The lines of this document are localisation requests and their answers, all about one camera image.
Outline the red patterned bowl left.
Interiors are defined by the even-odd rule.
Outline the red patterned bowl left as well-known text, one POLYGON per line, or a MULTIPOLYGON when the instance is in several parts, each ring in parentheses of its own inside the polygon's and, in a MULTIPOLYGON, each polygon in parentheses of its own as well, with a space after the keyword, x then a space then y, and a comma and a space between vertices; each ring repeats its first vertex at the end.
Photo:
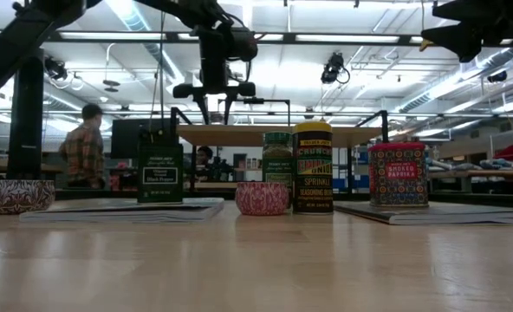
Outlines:
POLYGON ((54 201, 52 180, 0 179, 0 215, 45 211, 54 201))

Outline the blue storage bin rack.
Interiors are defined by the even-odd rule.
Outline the blue storage bin rack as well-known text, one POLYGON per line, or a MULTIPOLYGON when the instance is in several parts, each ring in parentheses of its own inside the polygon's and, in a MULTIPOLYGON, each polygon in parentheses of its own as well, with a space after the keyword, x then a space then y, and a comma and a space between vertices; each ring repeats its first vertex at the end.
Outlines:
POLYGON ((369 193, 369 158, 366 146, 335 148, 333 155, 334 190, 369 193))

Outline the wooden background workbench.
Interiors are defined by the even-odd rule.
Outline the wooden background workbench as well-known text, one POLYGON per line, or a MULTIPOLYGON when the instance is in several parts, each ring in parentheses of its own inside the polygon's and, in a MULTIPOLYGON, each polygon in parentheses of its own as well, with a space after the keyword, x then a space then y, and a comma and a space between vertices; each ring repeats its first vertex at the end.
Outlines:
POLYGON ((513 170, 466 170, 466 171, 447 171, 430 172, 430 191, 432 193, 442 192, 439 185, 441 179, 455 179, 459 183, 458 192, 472 193, 473 178, 504 178, 513 180, 513 170))

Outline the yellow-lidded crunchy onion jar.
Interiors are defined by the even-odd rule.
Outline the yellow-lidded crunchy onion jar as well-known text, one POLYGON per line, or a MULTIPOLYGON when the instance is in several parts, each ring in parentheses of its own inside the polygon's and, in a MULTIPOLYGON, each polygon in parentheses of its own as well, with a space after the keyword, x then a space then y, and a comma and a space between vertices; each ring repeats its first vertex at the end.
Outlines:
POLYGON ((325 121, 294 126, 293 212, 330 214, 333 196, 333 130, 325 121))

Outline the black overhead frame bar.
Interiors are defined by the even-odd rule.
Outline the black overhead frame bar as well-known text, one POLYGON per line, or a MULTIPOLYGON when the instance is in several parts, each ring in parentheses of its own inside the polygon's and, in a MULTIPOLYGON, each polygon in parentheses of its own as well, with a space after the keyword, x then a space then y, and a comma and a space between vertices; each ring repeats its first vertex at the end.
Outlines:
MULTIPOLYGON (((405 34, 338 34, 338 33, 295 33, 271 32, 256 33, 254 37, 262 44, 282 45, 347 45, 347 46, 401 46, 418 47, 422 37, 405 34)), ((157 31, 79 31, 57 30, 48 42, 169 42, 196 43, 195 35, 189 32, 170 31, 160 34, 157 31)))

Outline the green-lidded glass herb jar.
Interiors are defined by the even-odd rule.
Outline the green-lidded glass herb jar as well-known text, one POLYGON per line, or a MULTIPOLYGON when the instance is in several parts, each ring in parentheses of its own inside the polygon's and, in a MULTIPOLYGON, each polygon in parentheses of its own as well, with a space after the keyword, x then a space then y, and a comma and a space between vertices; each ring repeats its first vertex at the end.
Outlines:
POLYGON ((288 188, 293 185, 292 134, 268 132, 263 136, 263 180, 283 183, 288 188))

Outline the red patterned bowl centre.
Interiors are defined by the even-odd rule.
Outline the red patterned bowl centre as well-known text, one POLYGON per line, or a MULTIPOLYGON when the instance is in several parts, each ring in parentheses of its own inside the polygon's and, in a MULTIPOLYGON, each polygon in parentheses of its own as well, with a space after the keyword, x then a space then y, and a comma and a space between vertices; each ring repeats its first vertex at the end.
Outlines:
POLYGON ((289 189, 277 182, 238 182, 238 210, 248 216, 278 216, 288 210, 289 189))

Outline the pale blue paperback book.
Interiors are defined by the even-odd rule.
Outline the pale blue paperback book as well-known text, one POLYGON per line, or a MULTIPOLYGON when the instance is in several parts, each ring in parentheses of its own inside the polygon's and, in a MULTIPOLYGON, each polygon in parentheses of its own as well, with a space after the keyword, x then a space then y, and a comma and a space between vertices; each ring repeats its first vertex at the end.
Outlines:
POLYGON ((223 198, 184 198, 181 204, 122 202, 58 210, 25 212, 21 222, 190 223, 203 222, 223 210, 223 198))

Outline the green black pepper tin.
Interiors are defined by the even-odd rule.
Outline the green black pepper tin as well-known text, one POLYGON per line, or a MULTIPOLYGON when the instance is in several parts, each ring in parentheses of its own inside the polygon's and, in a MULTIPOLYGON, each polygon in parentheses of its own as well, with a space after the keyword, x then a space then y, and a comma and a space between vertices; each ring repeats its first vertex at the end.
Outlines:
POLYGON ((183 146, 163 129, 140 130, 138 156, 138 202, 181 203, 183 146))

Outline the black table frame rail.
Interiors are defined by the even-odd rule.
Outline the black table frame rail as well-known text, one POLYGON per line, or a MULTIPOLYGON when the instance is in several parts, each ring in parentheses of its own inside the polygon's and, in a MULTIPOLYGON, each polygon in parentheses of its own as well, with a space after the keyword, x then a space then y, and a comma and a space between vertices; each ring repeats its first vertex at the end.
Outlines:
MULTIPOLYGON (((232 200, 235 198, 233 190, 224 192, 184 192, 185 198, 224 198, 232 200)), ((106 190, 57 190, 56 200, 72 199, 94 199, 94 198, 137 198, 137 192, 112 192, 106 190)), ((490 205, 513 207, 513 195, 507 194, 467 194, 467 193, 433 193, 428 197, 431 203, 445 202, 467 205, 490 205)))

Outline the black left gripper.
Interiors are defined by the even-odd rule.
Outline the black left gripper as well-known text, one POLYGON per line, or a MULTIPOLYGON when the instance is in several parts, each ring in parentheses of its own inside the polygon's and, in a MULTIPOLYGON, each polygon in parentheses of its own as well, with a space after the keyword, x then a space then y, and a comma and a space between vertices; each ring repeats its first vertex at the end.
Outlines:
MULTIPOLYGON (((228 37, 231 29, 194 29, 191 36, 198 38, 200 64, 199 80, 201 87, 181 83, 172 90, 174 98, 182 99, 192 96, 202 114, 205 125, 210 125, 210 114, 207 106, 207 94, 226 94, 235 92, 242 96, 254 96, 256 86, 253 82, 240 81, 237 86, 230 86, 227 61, 236 58, 228 57, 228 37)), ((231 106, 237 97, 228 94, 224 99, 224 124, 229 124, 231 106)))

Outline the red patterned bowl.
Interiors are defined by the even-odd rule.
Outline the red patterned bowl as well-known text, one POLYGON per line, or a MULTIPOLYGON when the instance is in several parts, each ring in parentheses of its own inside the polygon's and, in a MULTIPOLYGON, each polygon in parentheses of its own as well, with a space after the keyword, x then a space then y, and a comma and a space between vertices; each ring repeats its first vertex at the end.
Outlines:
POLYGON ((238 182, 238 210, 248 216, 278 216, 288 210, 289 189, 277 182, 238 182))
POLYGON ((0 215, 45 211, 54 201, 52 180, 0 179, 0 215))

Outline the Acadia picture book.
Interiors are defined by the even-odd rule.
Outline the Acadia picture book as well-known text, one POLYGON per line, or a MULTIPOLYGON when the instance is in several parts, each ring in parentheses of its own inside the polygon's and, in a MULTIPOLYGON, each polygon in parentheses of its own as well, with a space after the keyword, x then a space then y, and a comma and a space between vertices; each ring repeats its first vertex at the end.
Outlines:
POLYGON ((427 208, 374 207, 368 202, 340 202, 334 209, 390 225, 513 224, 513 208, 430 203, 427 208))

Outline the red-lidded smoked paprika tin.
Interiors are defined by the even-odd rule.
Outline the red-lidded smoked paprika tin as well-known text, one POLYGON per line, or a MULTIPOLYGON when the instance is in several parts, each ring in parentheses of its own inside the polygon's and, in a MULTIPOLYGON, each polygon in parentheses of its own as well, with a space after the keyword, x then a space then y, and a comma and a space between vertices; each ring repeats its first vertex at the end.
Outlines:
POLYGON ((381 143, 368 148, 370 204, 424 208, 429 205, 425 145, 381 143))

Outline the black monitor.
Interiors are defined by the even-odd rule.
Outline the black monitor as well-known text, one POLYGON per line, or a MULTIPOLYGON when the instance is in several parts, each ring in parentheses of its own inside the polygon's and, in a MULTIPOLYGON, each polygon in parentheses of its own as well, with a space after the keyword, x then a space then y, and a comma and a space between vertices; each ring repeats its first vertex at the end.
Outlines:
POLYGON ((141 146, 173 146, 178 135, 171 134, 170 119, 114 120, 111 135, 112 159, 137 159, 141 146))

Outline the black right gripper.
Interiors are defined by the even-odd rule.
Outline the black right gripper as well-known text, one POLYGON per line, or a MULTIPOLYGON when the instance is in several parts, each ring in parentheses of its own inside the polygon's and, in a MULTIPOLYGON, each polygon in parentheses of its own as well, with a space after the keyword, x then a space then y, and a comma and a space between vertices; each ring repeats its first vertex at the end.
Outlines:
POLYGON ((513 0, 452 0, 432 9, 435 17, 458 24, 424 29, 424 40, 453 52, 461 63, 472 61, 482 42, 513 39, 513 0))

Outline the wooden shelf with black frame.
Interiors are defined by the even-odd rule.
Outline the wooden shelf with black frame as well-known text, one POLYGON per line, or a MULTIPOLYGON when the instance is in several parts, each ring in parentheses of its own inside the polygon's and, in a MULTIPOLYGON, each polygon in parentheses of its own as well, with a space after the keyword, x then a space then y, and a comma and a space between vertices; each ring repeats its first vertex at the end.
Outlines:
POLYGON ((198 146, 264 146, 265 137, 272 135, 272 142, 276 145, 282 143, 293 147, 294 133, 324 132, 330 133, 329 145, 335 148, 346 147, 350 149, 359 144, 380 136, 384 143, 389 141, 388 112, 380 110, 354 127, 331 127, 325 121, 310 120, 297 125, 286 127, 265 126, 264 124, 251 126, 235 125, 194 125, 178 108, 173 107, 170 112, 171 133, 177 134, 193 147, 198 146))

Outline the wooden background table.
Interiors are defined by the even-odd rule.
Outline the wooden background table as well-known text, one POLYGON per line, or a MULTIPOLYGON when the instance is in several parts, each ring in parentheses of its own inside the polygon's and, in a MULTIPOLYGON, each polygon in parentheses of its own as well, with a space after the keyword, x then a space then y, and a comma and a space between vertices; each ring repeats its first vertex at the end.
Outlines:
MULTIPOLYGON (((0 159, 0 172, 7 172, 7 169, 8 169, 8 160, 0 159)), ((42 164, 41 172, 42 172, 42 174, 54 176, 56 174, 63 173, 63 170, 59 166, 42 164)))

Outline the black upright frame post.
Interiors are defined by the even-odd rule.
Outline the black upright frame post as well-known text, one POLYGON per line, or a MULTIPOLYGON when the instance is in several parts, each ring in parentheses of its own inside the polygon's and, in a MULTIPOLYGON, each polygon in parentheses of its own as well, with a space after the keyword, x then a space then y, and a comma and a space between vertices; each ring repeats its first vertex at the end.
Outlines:
POLYGON ((7 179, 39 179, 42 163, 43 50, 14 76, 7 179))

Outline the person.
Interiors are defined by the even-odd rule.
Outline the person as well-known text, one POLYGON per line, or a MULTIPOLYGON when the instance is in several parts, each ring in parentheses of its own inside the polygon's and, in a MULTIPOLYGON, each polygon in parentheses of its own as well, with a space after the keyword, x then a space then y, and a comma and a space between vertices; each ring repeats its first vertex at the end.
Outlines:
POLYGON ((82 123, 67 133, 59 154, 67 162, 68 187, 102 189, 104 144, 101 135, 102 109, 87 104, 81 110, 82 123))
POLYGON ((201 146, 196 156, 196 180, 197 182, 209 181, 211 179, 211 160, 213 151, 208 146, 201 146))

